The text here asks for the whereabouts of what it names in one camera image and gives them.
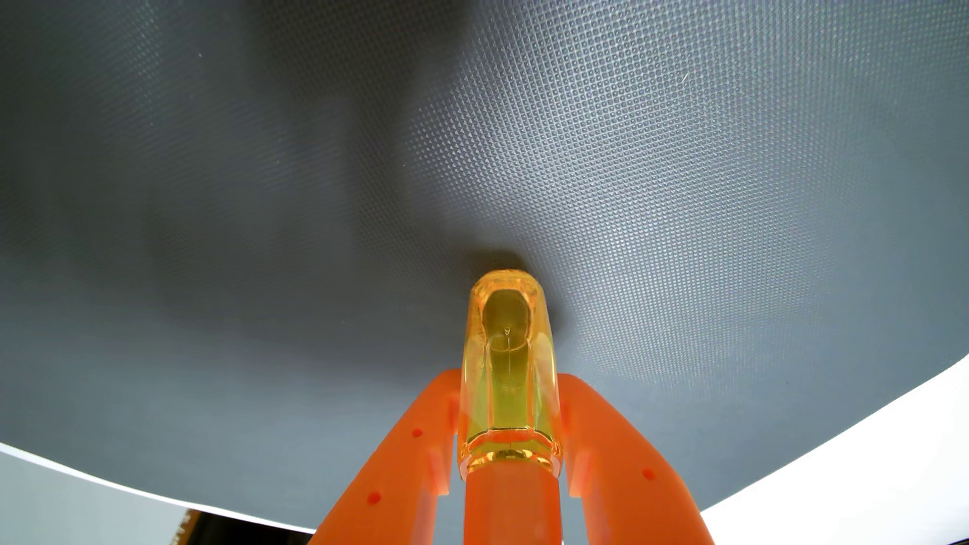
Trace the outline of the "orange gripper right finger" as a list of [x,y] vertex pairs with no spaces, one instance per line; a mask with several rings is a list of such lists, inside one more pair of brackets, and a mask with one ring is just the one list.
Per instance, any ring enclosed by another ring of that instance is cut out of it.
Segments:
[[589,544],[713,544],[684,481],[611,403],[571,374],[559,397],[568,491]]

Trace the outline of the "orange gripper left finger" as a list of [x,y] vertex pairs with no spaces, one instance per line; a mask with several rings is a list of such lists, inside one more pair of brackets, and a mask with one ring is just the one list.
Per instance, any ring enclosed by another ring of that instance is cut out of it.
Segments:
[[450,489],[461,374],[436,376],[365,462],[310,544],[432,544]]

